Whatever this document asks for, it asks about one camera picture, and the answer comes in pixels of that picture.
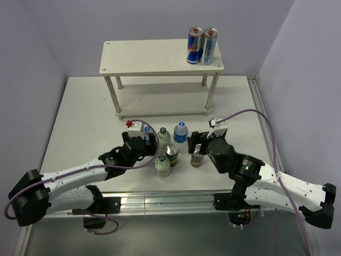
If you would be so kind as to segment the Pocari Sweat bottle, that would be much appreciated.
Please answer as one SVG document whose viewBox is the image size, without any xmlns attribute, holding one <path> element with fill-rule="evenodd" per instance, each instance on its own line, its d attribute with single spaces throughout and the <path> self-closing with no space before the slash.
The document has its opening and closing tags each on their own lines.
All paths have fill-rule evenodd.
<svg viewBox="0 0 341 256">
<path fill-rule="evenodd" d="M 144 126 L 144 139 L 146 145 L 150 145 L 150 138 L 149 138 L 149 133 L 151 131 L 151 128 L 147 125 Z"/>
<path fill-rule="evenodd" d="M 184 122 L 179 122 L 174 127 L 173 138 L 176 143 L 185 143 L 188 137 L 188 127 Z"/>
</svg>

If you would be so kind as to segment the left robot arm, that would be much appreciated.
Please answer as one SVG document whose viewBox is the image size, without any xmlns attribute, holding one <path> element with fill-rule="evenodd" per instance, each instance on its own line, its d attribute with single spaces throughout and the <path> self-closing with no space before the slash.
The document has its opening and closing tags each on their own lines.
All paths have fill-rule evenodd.
<svg viewBox="0 0 341 256">
<path fill-rule="evenodd" d="M 160 146 L 154 132 L 131 136 L 122 133 L 123 145 L 98 158 L 64 171 L 41 174 L 37 169 L 26 172 L 9 192 L 4 216 L 20 227 L 32 225 L 50 213 L 80 210 L 98 213 L 104 199 L 96 182 L 107 181 L 136 170 L 136 162 L 150 156 L 155 159 Z"/>
</svg>

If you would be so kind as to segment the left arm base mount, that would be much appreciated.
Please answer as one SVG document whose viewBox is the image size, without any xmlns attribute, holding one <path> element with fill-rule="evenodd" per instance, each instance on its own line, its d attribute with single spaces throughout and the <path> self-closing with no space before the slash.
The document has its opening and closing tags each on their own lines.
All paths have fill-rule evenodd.
<svg viewBox="0 0 341 256">
<path fill-rule="evenodd" d="M 119 224 L 116 220 L 109 217 L 110 214 L 118 214 L 121 207 L 120 197 L 104 197 L 98 202 L 94 202 L 87 209 L 73 209 L 72 215 L 84 215 L 83 217 L 83 227 L 89 233 L 94 233 L 97 235 L 111 234 L 114 233 Z M 109 222 L 115 224 L 115 228 L 112 231 L 99 232 L 103 229 Z"/>
</svg>

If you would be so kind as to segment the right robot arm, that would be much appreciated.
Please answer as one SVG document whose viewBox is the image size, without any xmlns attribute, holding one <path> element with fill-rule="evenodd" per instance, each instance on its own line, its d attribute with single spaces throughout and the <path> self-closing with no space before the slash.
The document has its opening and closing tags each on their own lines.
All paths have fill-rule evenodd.
<svg viewBox="0 0 341 256">
<path fill-rule="evenodd" d="M 264 206 L 302 215 L 321 229 L 330 229 L 334 219 L 336 186 L 317 185 L 292 177 L 262 160 L 235 151 L 224 135 L 193 132 L 187 139 L 188 152 L 199 147 L 220 174 L 227 174 L 234 185 L 229 193 L 216 193 L 213 206 L 220 211 L 241 211 Z"/>
</svg>

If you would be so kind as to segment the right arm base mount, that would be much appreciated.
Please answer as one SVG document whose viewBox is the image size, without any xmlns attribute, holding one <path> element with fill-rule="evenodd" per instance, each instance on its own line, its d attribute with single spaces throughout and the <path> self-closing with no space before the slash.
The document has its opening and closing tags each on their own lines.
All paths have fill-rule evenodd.
<svg viewBox="0 0 341 256">
<path fill-rule="evenodd" d="M 231 193 L 215 193 L 213 208 L 228 214 L 229 224 L 234 229 L 244 230 L 262 215 L 260 205 L 249 205 L 243 199 L 236 199 Z"/>
</svg>

